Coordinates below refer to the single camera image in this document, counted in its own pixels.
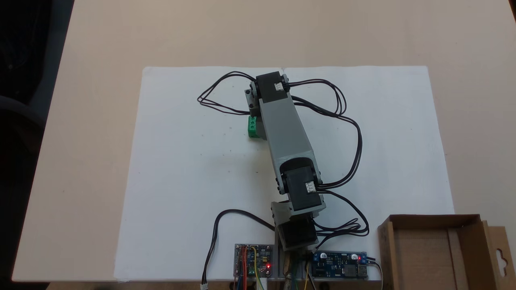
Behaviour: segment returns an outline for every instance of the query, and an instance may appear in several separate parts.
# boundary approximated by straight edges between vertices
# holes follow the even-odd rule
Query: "green terminal block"
[[[249,134],[249,138],[259,138],[256,134],[256,117],[249,116],[249,120],[247,122],[247,133]]]

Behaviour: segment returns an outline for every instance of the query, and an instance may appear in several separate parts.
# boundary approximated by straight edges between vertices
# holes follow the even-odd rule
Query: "yellow wire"
[[[258,277],[258,267],[256,266],[256,257],[258,257],[258,253],[256,252],[255,247],[251,247],[251,249],[253,249],[253,251],[254,251],[254,274],[256,275],[256,280],[258,281],[258,284],[260,284],[260,287],[262,288],[262,290],[264,290],[262,282],[260,281],[260,278]]]
[[[307,275],[304,277],[304,290],[307,290],[307,284],[308,284],[308,262],[306,262],[307,264]]]

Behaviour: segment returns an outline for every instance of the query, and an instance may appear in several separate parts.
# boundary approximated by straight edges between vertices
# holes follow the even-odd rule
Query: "hang tab hole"
[[[505,269],[505,267],[507,267],[507,260],[504,259],[502,250],[496,249],[496,259],[498,260],[498,269],[500,270],[500,275],[502,277],[507,276],[507,270]]]

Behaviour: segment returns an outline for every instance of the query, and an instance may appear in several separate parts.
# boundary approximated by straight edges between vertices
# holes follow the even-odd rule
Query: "circuit board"
[[[268,277],[272,274],[272,249],[274,245],[245,245],[235,244],[234,262],[233,262],[233,273],[236,276],[240,276],[243,273],[243,261],[246,263],[247,275],[250,277],[255,276],[254,269],[254,251],[256,249],[256,267],[259,271],[260,277]]]
[[[315,278],[367,278],[366,252],[315,252],[312,256]]]

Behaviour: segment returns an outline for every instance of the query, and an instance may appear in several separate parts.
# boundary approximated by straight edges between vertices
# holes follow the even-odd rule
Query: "black cable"
[[[312,285],[312,288],[314,290],[317,290],[317,288],[315,287],[314,279],[312,279],[312,275],[310,273],[308,273],[308,279],[310,279],[310,284]]]
[[[376,265],[378,267],[378,270],[380,271],[380,278],[381,278],[381,287],[380,287],[380,290],[383,290],[383,271],[382,271],[382,267],[380,266],[380,264],[376,263],[375,262],[375,259],[373,258],[370,258],[370,257],[367,257],[367,263],[368,264],[372,264],[372,265]]]
[[[306,107],[306,108],[309,108],[309,109],[313,110],[314,112],[321,114],[323,116],[333,117],[333,118],[342,120],[344,122],[348,122],[348,123],[352,124],[353,126],[355,126],[355,128],[357,129],[357,136],[358,136],[357,151],[355,153],[353,164],[351,165],[351,169],[349,170],[348,174],[336,182],[318,184],[318,185],[316,185],[316,187],[318,189],[334,189],[334,188],[343,186],[344,184],[348,183],[353,178],[355,173],[357,172],[358,165],[359,165],[360,159],[362,157],[362,132],[360,130],[360,126],[355,122],[355,120],[353,120],[349,117],[341,116],[341,115],[335,114],[333,112],[330,112],[330,111],[323,109],[315,104],[312,104],[309,101],[304,100],[302,98],[299,98],[296,96],[291,96],[291,97],[292,97],[293,101],[296,101],[294,103],[294,105],[296,105],[296,106]]]
[[[346,112],[347,102],[346,102],[346,98],[344,97],[344,94],[342,93],[341,89],[326,79],[322,79],[322,78],[307,79],[307,80],[302,80],[300,82],[287,83],[286,86],[289,88],[293,88],[293,87],[308,85],[308,84],[328,85],[335,92],[335,97],[337,99],[337,109],[335,110],[335,114],[342,115]]]
[[[229,72],[225,75],[223,75],[222,77],[220,77],[216,82],[214,82],[209,88],[207,88],[204,92],[202,92],[202,94],[200,96],[197,97],[197,102],[199,102],[199,104],[201,104],[202,106],[205,106],[205,107],[208,107],[208,108],[212,108],[214,110],[217,110],[219,112],[222,112],[222,113],[225,113],[225,114],[232,114],[232,115],[249,115],[249,111],[242,111],[242,110],[236,110],[236,109],[233,109],[233,108],[230,108],[228,106],[224,106],[224,105],[221,105],[215,101],[212,101],[212,100],[209,100],[208,99],[208,96],[213,92],[213,90],[218,86],[218,84],[225,80],[226,78],[229,78],[229,77],[233,77],[233,76],[240,76],[240,77],[245,77],[251,81],[255,81],[256,79],[246,73],[243,73],[243,72],[239,72],[239,71],[232,71],[232,72]]]
[[[203,269],[203,272],[202,272],[201,284],[206,284],[206,269],[208,268],[209,258],[212,256],[213,250],[215,249],[215,243],[217,242],[217,234],[218,234],[218,228],[219,228],[219,221],[220,221],[220,219],[224,215],[229,214],[229,213],[241,214],[243,216],[249,217],[249,218],[257,221],[258,223],[268,227],[272,231],[275,230],[273,225],[267,223],[265,220],[255,216],[252,213],[249,213],[249,212],[246,212],[246,211],[242,211],[242,210],[235,210],[235,209],[222,211],[215,218],[215,223],[213,225],[212,243],[209,246],[209,251],[208,251],[208,255],[206,257],[206,262],[204,263],[204,269]]]
[[[369,234],[369,222],[367,222],[367,219],[364,216],[364,214],[349,199],[347,199],[339,194],[336,194],[332,191],[329,191],[329,190],[319,190],[317,193],[318,194],[330,194],[330,195],[333,195],[333,196],[345,201],[346,203],[348,203],[357,212],[357,214],[360,216],[360,218],[362,218],[362,220],[365,223],[365,227],[361,228],[361,225],[356,223],[356,221],[358,221],[357,219],[352,219],[349,222],[347,222],[344,225],[337,227],[337,228],[321,227],[318,224],[316,224],[317,227],[319,227],[323,230],[326,229],[325,231],[328,232],[328,233],[322,233],[322,232],[317,233],[318,236],[324,236],[325,238],[322,239],[322,241],[319,243],[319,245],[317,245],[315,247],[316,249],[318,249],[320,246],[322,246],[327,240],[337,237],[337,236],[352,235],[352,236],[363,237],[363,236],[367,236]],[[342,227],[346,226],[346,225],[348,225],[348,227],[350,225],[352,225],[352,227],[343,229]]]

